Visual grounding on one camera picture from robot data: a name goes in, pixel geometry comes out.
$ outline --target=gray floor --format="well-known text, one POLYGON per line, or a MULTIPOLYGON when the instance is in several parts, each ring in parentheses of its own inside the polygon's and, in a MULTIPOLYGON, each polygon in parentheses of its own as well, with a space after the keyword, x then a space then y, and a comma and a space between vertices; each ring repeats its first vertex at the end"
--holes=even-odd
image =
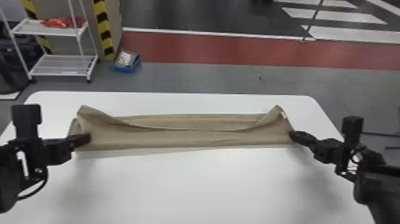
MULTIPOLYGON (((43 77, 17 101, 0 101, 0 131, 10 122, 12 104, 42 90, 309 95, 338 128, 344 116, 353 114, 365 118, 365 131, 400 131, 396 71, 145 63, 136 74, 122 74, 102 63, 91 85, 81 78, 43 77)), ((400 150, 384 150, 400 146, 400 139, 363 136, 362 141, 382 152, 389 163, 400 165, 400 150)))

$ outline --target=wall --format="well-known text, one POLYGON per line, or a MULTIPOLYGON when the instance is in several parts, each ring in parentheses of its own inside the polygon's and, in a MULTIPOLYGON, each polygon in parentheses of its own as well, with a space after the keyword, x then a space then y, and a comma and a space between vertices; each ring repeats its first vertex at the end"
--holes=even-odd
POLYGON ((8 21, 21 21, 25 18, 20 0, 0 0, 0 7, 3 9, 8 21))

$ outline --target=metal pole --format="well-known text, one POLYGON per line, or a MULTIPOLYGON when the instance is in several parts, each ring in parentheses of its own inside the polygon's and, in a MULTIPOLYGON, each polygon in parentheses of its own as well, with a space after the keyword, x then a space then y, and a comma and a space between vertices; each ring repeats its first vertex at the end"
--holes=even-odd
MULTIPOLYGON (((86 14, 85 6, 83 5, 82 0, 79 0, 79 4, 80 4, 80 8, 82 9, 82 13, 85 18, 85 22, 87 22, 87 24, 89 25, 88 15, 86 14)), ((90 36, 90 39, 92 40, 92 45, 93 45, 93 49, 95 50, 95 54, 99 55, 97 52, 95 39, 93 38, 93 33, 92 33, 92 30, 90 29, 90 26, 88 26, 87 29, 89 30, 89 36, 90 36)))
POLYGON ((75 13, 74 13, 74 9, 71 3, 71 0, 68 0, 68 6, 70 7, 70 12, 71 12, 71 17, 72 17, 72 23, 74 24, 74 28, 75 28, 75 33, 76 33, 76 39, 78 42, 78 47, 79 47, 79 51, 80 51, 80 55, 83 55, 83 49, 82 46, 80 44, 80 36, 79 36, 79 32, 78 32, 78 28, 76 26, 76 18, 75 18, 75 13))
POLYGON ((315 10, 314 15, 313 15, 312 18, 311 18, 311 21, 310 21, 310 23, 308 24, 306 33, 304 34, 304 36, 303 36, 303 38, 301 39, 300 42, 305 42, 305 39, 307 38, 307 34, 309 34, 309 32, 310 32, 310 30, 311 30, 311 27, 312 27, 313 24, 314 24, 315 18, 317 18, 317 14, 320 12, 321 6, 322 6, 323 3, 324 3, 324 0, 320 0, 320 3, 318 4, 317 9, 315 10))
MULTIPOLYGON (((85 56, 85 55, 83 53, 82 43, 80 41, 78 28, 76 26, 76 18, 75 18, 74 8, 72 6, 71 0, 68 0, 68 6, 70 7, 72 23, 74 24, 74 29, 75 29, 75 33, 76 33, 76 41, 78 43, 79 52, 80 52, 80 55, 82 56, 81 57, 81 59, 82 59, 82 67, 86 67, 85 59, 83 58, 83 56, 85 56)), ((88 76, 87 72, 86 72, 86 79, 89 80, 89 76, 88 76)))
POLYGON ((7 20, 7 18, 5 17, 4 11, 3 11, 3 9, 1 8, 1 6, 0 6, 0 16, 1 16, 1 18, 3 19, 4 26, 5 26, 5 28, 7 29, 8 34, 10 35, 12 44, 14 44, 14 48, 15 48, 15 50, 17 51, 18 56, 20 57, 20 61, 21 61, 21 63, 22 63, 22 67, 24 68, 24 70, 25 70, 25 72, 26 72, 26 75, 28 76, 28 79, 29 79, 29 80, 32 80, 32 77, 31 77, 31 75, 29 74, 29 69, 28 69, 28 67, 26 66, 25 60, 24 60, 24 58, 23 58, 23 56, 22 56, 22 54, 21 54, 20 48, 19 48, 19 46, 18 46, 18 43, 17 43, 17 41, 15 40, 15 35, 14 35, 14 34, 12 33, 12 31, 11 31, 10 25, 8 24, 8 20, 7 20))

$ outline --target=white shelf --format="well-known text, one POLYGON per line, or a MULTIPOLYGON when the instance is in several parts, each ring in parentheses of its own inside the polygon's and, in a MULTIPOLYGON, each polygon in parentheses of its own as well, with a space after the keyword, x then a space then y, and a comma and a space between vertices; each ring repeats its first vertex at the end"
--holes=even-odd
POLYGON ((86 76, 96 64, 98 56, 48 55, 45 54, 31 69, 31 76, 86 76))
POLYGON ((11 31, 14 34, 19 35, 42 35, 42 36, 72 36, 78 37, 88 28, 88 23, 83 23, 82 28, 51 28, 42 25, 42 20, 31 20, 25 18, 18 25, 16 25, 11 31))

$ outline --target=white table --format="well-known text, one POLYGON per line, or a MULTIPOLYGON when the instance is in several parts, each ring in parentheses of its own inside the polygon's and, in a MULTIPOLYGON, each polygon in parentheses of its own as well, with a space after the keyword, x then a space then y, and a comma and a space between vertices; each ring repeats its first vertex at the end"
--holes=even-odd
MULTIPOLYGON (((305 96, 37 92, 26 103, 42 106, 43 138, 65 137, 82 104, 112 116, 265 113, 277 104, 295 129, 341 139, 305 96)), ((0 144, 13 137, 9 125, 0 144)), ((0 223, 373 223, 352 184, 297 146, 74 153, 49 171, 47 186, 0 223)))

